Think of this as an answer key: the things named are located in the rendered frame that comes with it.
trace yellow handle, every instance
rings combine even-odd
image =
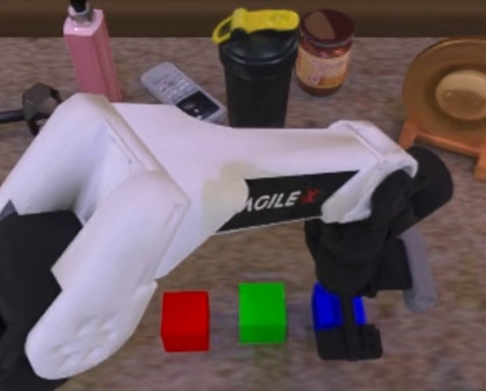
[[[229,39],[232,30],[235,29],[242,29],[248,34],[259,30],[290,31],[296,29],[299,22],[299,14],[294,11],[248,11],[245,8],[237,8],[231,16],[217,25],[212,40],[218,45]]]

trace white remote control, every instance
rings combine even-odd
[[[198,120],[226,122],[225,106],[168,61],[149,69],[139,80],[161,103],[173,104]]]

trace pink bottle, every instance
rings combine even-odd
[[[80,92],[103,94],[110,102],[121,102],[121,89],[112,58],[103,11],[87,0],[71,0],[63,26]]]

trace wooden stand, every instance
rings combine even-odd
[[[416,125],[414,121],[407,119],[398,138],[398,143],[401,147],[407,149],[412,147],[415,141],[421,141],[461,155],[473,156],[477,160],[474,178],[478,181],[486,182],[486,139],[477,145],[470,145],[460,140],[431,134]]]

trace jar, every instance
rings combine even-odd
[[[340,89],[348,74],[354,23],[335,10],[309,12],[300,22],[296,76],[311,95],[329,96]]]

